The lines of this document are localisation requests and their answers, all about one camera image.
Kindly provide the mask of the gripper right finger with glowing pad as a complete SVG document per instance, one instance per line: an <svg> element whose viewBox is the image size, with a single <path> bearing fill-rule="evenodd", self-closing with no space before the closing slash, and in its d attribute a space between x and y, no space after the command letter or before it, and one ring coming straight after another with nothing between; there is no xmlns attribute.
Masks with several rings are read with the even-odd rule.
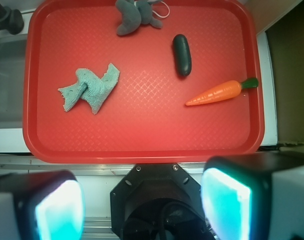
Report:
<svg viewBox="0 0 304 240"><path fill-rule="evenodd" d="M200 184L219 239L304 240L304 153L214 156Z"/></svg>

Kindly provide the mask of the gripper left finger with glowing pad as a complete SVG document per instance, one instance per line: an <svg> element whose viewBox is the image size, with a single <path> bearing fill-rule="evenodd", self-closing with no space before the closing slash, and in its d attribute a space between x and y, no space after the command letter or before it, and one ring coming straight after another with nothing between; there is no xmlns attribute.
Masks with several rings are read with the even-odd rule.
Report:
<svg viewBox="0 0 304 240"><path fill-rule="evenodd" d="M68 170L0 175L0 240L79 240L81 184Z"/></svg>

